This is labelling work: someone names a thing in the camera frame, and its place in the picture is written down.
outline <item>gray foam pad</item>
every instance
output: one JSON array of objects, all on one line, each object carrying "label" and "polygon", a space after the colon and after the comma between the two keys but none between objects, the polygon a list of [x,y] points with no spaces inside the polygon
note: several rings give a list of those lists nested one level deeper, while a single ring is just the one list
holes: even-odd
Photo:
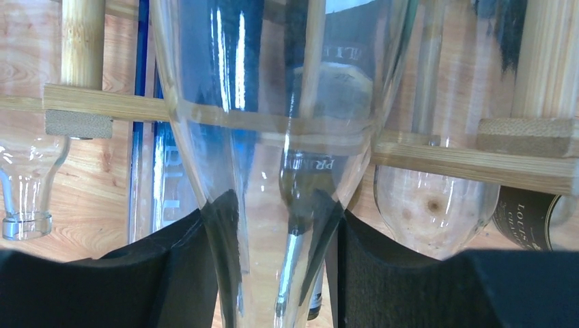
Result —
[{"label": "gray foam pad", "polygon": [[82,139],[113,137],[111,116],[47,109],[44,119],[44,130],[47,135],[65,135]]}]

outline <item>wooden surface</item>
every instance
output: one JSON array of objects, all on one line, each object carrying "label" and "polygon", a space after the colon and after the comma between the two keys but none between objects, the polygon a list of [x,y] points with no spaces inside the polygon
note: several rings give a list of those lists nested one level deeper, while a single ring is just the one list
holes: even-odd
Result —
[{"label": "wooden surface", "polygon": [[[120,2],[136,4],[136,1],[133,0]],[[0,20],[0,30],[3,33],[3,37],[0,38],[0,58],[2,59],[0,61],[2,67],[0,70],[0,94],[39,98],[44,83],[58,83],[60,57],[57,46],[59,40],[56,33],[60,31],[57,24],[59,4],[50,0],[0,0],[0,8],[4,12],[3,19]],[[466,21],[459,20],[457,23],[466,24]],[[104,90],[125,94],[133,93],[136,35],[136,22],[127,18],[107,15],[105,20]],[[460,35],[456,40],[462,42],[466,37],[468,36]],[[450,39],[450,37],[445,36],[445,42]],[[460,53],[463,50],[462,47],[460,46],[455,51]],[[461,58],[452,60],[466,60],[465,58],[466,56],[463,55]],[[150,61],[149,67],[151,70],[152,61]],[[439,81],[438,86],[442,90],[453,90],[451,87],[460,81],[461,72],[459,71],[457,67],[452,65],[441,69],[441,74],[444,72],[448,72],[448,74],[441,78],[442,81]],[[473,76],[473,72],[477,72],[479,75]],[[482,70],[462,73],[476,81],[485,76]],[[472,85],[465,88],[460,92],[454,90],[458,97],[445,98],[440,106],[458,109],[465,104],[470,106],[471,101],[474,101],[474,104],[487,103],[488,99],[481,96],[480,90],[473,89]],[[411,101],[411,94],[412,91],[408,86],[403,88],[399,104],[404,104],[404,101]],[[275,95],[267,94],[263,96],[275,97]],[[0,117],[2,118],[0,128],[6,129],[14,123],[16,114],[4,111],[0,113]],[[21,120],[28,122],[31,118]],[[476,126],[477,122],[476,118],[470,118],[467,125]],[[466,129],[465,123],[452,126]],[[15,248],[58,261],[70,261],[87,257],[97,258],[112,249],[125,245],[128,225],[129,131],[129,123],[115,122],[113,138],[110,140],[73,141],[69,157],[58,171],[53,187],[51,202],[54,217],[53,233],[26,242],[0,240],[0,247]],[[365,173],[362,192],[357,202],[352,205],[352,211],[377,230],[389,234],[374,204],[372,181],[373,168],[370,167]],[[3,216],[2,208],[0,208],[0,215]],[[473,239],[468,247],[516,248],[513,243],[503,238],[493,225],[489,225]],[[323,297],[322,313],[320,317],[311,321],[308,327],[331,327],[332,319],[327,285],[324,286]],[[221,326],[219,313],[217,307],[215,327]]]}]

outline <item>bottle mouth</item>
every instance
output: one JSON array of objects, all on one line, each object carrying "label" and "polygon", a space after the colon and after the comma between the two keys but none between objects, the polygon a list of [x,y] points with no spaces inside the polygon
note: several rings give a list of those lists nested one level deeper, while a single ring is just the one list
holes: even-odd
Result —
[{"label": "bottle mouth", "polygon": [[49,212],[12,213],[2,220],[2,237],[9,241],[27,241],[51,233],[53,217]]}]

